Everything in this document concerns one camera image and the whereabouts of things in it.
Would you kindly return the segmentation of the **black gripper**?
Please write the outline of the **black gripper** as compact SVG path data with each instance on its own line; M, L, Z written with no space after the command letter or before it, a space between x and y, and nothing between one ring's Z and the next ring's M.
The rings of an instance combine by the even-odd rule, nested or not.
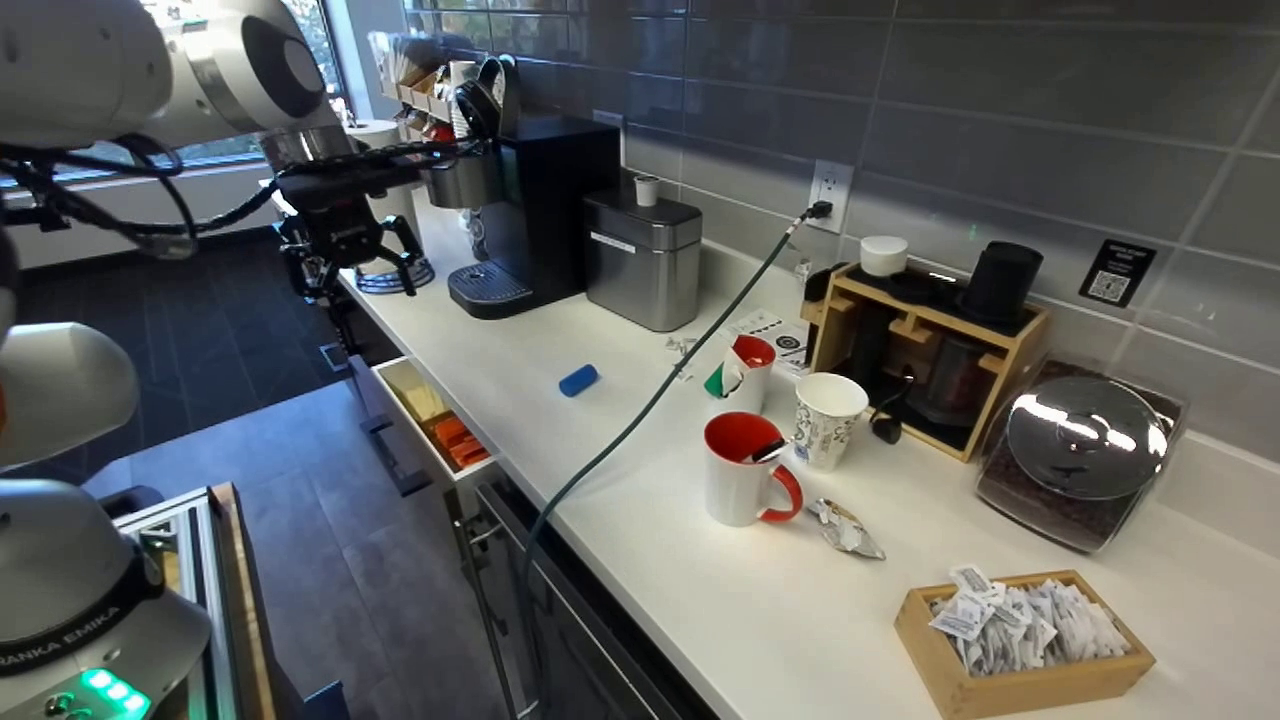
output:
M326 302L334 277L360 264L409 264L422 258L403 213L375 217L368 195L387 192L387 181L290 169L277 175L285 217L277 223L280 258L290 288L305 302Z

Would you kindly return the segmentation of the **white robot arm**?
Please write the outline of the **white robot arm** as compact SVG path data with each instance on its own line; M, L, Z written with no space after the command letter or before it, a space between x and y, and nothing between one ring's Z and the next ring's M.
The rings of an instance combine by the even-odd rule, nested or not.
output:
M192 217L124 219L69 169L172 184L189 145L250 135L285 240L310 282L375 262L391 232L368 199L417 175L409 149L364 149L285 0L0 0L0 169L26 192L6 223L93 223L156 262L198 243ZM0 713L145 720L207 653L207 615L174 598L108 508L25 468L120 428L140 397L129 351L79 323L5 323Z

